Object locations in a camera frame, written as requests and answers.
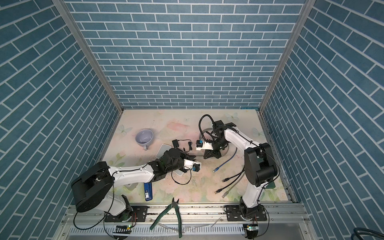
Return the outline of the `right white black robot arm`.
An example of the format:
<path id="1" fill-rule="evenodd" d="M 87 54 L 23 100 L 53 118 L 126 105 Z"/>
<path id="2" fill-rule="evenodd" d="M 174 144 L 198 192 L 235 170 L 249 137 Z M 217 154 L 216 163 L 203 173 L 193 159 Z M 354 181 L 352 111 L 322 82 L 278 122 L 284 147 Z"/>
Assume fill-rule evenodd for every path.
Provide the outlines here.
<path id="1" fill-rule="evenodd" d="M 239 211 L 245 220 L 254 218 L 263 212 L 260 204 L 262 191 L 273 182 L 279 174 L 278 165 L 273 157 L 271 146 L 261 144 L 245 136 L 235 124 L 224 124 L 222 121 L 213 122 L 213 131 L 207 140 L 201 132 L 202 139 L 196 141 L 196 149 L 204 150 L 204 159 L 220 158 L 221 150 L 228 144 L 233 144 L 238 151 L 244 154 L 244 173 L 248 185 L 240 199 Z"/>

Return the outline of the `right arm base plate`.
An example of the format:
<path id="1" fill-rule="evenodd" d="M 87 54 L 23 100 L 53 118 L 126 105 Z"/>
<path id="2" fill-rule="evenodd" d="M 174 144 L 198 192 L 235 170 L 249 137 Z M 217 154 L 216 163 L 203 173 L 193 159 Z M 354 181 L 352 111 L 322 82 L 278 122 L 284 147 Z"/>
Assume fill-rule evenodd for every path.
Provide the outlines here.
<path id="1" fill-rule="evenodd" d="M 244 205 L 225 205 L 227 221 L 267 221 L 267 213 L 262 205 L 246 208 Z"/>

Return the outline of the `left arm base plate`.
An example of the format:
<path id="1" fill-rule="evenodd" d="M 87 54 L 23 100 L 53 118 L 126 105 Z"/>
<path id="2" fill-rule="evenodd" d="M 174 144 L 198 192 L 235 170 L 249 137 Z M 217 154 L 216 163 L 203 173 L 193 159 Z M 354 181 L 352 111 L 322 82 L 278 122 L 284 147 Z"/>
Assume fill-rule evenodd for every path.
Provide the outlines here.
<path id="1" fill-rule="evenodd" d="M 109 223 L 123 223 L 123 222 L 144 222 L 147 217 L 148 206 L 131 206 L 128 209 L 124 210 L 117 216 L 107 214 L 105 217 L 105 222 Z"/>

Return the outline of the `black power adapter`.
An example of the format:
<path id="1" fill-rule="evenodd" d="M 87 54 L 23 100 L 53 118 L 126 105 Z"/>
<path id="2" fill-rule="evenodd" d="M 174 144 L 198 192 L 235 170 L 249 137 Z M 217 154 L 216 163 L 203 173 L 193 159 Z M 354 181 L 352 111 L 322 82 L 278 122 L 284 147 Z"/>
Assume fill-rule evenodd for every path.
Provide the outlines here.
<path id="1" fill-rule="evenodd" d="M 173 144 L 174 148 L 178 148 L 180 146 L 178 140 L 173 140 L 172 144 Z"/>

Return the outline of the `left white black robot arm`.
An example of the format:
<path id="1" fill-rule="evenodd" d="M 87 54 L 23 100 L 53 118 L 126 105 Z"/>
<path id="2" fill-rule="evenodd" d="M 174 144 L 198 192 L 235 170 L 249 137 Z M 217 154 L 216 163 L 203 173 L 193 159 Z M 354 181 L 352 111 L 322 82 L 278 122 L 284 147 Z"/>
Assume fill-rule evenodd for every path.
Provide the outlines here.
<path id="1" fill-rule="evenodd" d="M 200 169 L 201 163 L 195 156 L 178 148 L 171 148 L 160 158 L 141 166 L 111 167 L 98 162 L 71 184 L 76 210 L 79 213 L 101 210 L 106 213 L 106 222 L 131 221 L 134 209 L 125 195 L 115 193 L 116 187 L 157 182 L 176 170 L 198 172 Z"/>

